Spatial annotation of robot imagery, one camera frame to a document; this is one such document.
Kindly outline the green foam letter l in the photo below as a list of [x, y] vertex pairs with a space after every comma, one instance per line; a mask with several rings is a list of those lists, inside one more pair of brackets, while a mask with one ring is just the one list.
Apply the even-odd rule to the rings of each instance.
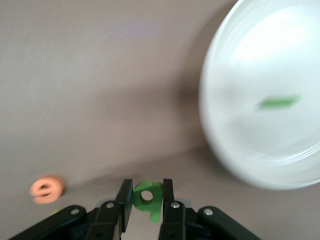
[[276, 95], [263, 98], [258, 104], [258, 110], [286, 109], [300, 100], [299, 95]]

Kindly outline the beige round plate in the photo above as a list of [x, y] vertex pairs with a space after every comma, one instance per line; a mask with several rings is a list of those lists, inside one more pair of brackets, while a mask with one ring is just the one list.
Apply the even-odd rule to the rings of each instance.
[[[257, 109], [291, 95], [291, 107]], [[238, 0], [208, 48], [199, 112], [213, 153], [242, 181], [320, 183], [320, 0]]]

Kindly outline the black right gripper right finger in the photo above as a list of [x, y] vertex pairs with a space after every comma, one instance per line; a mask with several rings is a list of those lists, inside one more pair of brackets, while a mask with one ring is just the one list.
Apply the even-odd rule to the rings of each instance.
[[217, 207], [193, 210], [174, 197], [173, 181], [163, 180], [163, 218], [158, 240], [262, 240]]

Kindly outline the green foam letter b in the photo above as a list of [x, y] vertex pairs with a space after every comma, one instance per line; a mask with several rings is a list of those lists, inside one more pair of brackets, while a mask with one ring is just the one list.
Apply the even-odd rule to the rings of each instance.
[[163, 184], [145, 180], [139, 182], [133, 189], [133, 205], [141, 211], [149, 214], [151, 223], [158, 223], [162, 213]]

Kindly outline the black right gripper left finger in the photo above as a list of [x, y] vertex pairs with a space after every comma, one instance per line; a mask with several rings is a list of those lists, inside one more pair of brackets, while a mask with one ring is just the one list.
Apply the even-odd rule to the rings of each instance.
[[8, 240], [121, 240], [128, 226], [133, 180], [125, 179], [114, 199], [87, 211], [67, 206]]

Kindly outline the orange foam letter e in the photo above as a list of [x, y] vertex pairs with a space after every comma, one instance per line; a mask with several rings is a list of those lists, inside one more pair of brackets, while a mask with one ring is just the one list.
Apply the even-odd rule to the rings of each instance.
[[58, 200], [65, 191], [65, 181], [58, 175], [47, 175], [35, 181], [29, 193], [36, 204], [45, 205]]

